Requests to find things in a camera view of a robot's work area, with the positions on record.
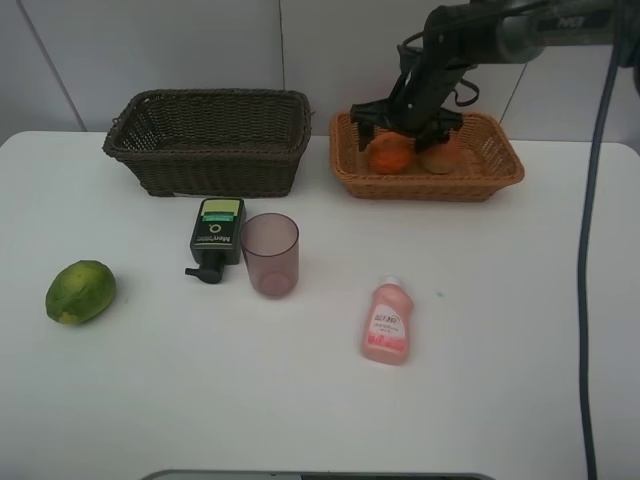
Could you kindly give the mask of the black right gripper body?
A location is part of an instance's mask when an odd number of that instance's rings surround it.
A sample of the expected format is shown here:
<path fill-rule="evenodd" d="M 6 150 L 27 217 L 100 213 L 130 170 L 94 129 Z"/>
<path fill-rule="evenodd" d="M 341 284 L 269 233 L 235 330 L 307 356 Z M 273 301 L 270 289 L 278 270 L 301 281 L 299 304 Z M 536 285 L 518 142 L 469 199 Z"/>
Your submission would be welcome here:
<path fill-rule="evenodd" d="M 462 64 L 439 67 L 417 60 L 381 100 L 354 104 L 351 122 L 381 127 L 404 135 L 431 135 L 458 129 L 462 115 L 442 105 L 463 77 Z"/>

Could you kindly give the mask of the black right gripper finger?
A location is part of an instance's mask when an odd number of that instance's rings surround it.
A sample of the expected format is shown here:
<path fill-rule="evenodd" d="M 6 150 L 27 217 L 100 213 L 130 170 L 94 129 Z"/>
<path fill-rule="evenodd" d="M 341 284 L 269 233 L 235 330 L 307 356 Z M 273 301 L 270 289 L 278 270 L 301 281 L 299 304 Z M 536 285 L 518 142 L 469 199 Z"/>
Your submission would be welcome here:
<path fill-rule="evenodd" d="M 375 138 L 375 125 L 369 122 L 358 122 L 358 148 L 365 151 L 370 142 Z"/>
<path fill-rule="evenodd" d="M 446 144 L 449 141 L 449 129 L 427 129 L 414 139 L 414 152 L 422 153 L 436 145 Z"/>

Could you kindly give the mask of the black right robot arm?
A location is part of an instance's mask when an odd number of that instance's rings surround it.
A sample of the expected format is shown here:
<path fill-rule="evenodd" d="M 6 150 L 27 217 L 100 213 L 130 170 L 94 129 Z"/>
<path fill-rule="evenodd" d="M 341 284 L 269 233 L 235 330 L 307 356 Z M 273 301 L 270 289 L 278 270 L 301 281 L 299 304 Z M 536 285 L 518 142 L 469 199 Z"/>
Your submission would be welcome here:
<path fill-rule="evenodd" d="M 469 1 L 434 9 L 421 31 L 397 50 L 400 76 L 388 97 L 355 104 L 359 148 L 378 128 L 408 137 L 421 152 L 448 141 L 463 125 L 445 108 L 480 65 L 525 64 L 552 46 L 611 45 L 615 68 L 639 69 L 639 4 L 636 1 Z"/>

